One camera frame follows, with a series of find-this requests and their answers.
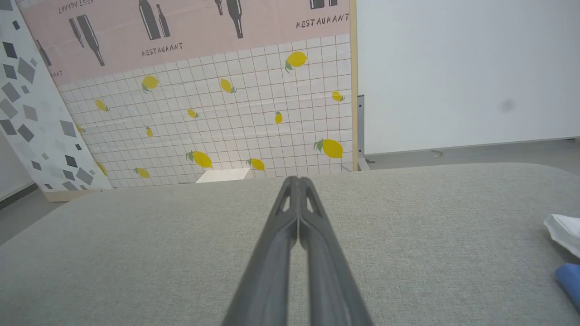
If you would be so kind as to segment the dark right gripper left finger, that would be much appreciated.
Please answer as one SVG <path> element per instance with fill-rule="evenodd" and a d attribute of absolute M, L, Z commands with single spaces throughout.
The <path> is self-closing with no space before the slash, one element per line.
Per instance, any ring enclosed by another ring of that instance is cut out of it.
<path fill-rule="evenodd" d="M 298 237 L 299 179 L 286 178 L 222 326 L 287 326 L 291 250 Z"/>

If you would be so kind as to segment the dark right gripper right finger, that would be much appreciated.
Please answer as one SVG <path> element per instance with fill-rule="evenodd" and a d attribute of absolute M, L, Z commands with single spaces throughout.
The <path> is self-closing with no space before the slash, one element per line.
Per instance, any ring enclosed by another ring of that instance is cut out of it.
<path fill-rule="evenodd" d="M 310 326 L 374 326 L 313 182 L 299 179 L 299 241 L 307 254 Z"/>

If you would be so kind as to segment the blue and white garment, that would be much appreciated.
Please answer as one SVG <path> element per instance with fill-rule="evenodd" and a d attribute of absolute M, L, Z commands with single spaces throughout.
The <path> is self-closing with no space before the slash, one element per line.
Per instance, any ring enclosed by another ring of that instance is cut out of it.
<path fill-rule="evenodd" d="M 555 243 L 580 259 L 580 217 L 551 214 L 543 224 Z M 555 271 L 555 277 L 580 312 L 580 262 L 562 265 Z"/>

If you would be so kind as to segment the white box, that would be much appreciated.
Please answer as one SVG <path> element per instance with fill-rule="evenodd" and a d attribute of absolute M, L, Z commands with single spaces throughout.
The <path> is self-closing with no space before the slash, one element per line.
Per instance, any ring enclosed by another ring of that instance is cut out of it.
<path fill-rule="evenodd" d="M 195 183 L 227 182 L 250 179 L 249 168 L 208 170 Z"/>

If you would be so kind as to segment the grey fabric sofa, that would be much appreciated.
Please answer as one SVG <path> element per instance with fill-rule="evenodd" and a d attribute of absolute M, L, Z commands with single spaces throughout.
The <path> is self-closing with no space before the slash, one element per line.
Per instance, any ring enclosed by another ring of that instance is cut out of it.
<path fill-rule="evenodd" d="M 479 163 L 313 177 L 376 326 L 580 326 L 550 214 L 580 176 Z M 218 326 L 283 179 L 94 193 L 0 246 L 0 326 Z"/>

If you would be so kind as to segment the lemon print grid panel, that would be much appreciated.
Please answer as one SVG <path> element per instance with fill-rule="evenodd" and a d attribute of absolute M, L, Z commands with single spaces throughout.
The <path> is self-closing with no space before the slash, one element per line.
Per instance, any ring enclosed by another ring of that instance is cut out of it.
<path fill-rule="evenodd" d="M 114 188 L 353 168 L 350 35 L 169 62 L 60 86 Z"/>

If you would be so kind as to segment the grey metal partition stand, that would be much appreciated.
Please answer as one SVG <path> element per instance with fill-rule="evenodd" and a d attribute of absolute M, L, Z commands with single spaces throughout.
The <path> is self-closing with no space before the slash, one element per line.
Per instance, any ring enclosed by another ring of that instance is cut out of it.
<path fill-rule="evenodd" d="M 369 161 L 365 158 L 365 96 L 357 96 L 357 169 L 370 171 Z"/>

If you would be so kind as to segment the pink restaurant print panel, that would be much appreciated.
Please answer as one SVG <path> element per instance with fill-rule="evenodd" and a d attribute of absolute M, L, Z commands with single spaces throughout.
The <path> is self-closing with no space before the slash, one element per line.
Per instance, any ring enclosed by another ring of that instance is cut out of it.
<path fill-rule="evenodd" d="M 17 0 L 57 85 L 350 31 L 350 0 Z"/>

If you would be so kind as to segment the grey terrazzo print panel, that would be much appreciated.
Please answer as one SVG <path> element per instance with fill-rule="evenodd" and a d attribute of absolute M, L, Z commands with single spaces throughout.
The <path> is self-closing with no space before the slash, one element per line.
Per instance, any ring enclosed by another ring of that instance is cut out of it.
<path fill-rule="evenodd" d="M 0 0 L 0 132 L 50 202 L 111 190 L 74 123 L 17 0 Z"/>

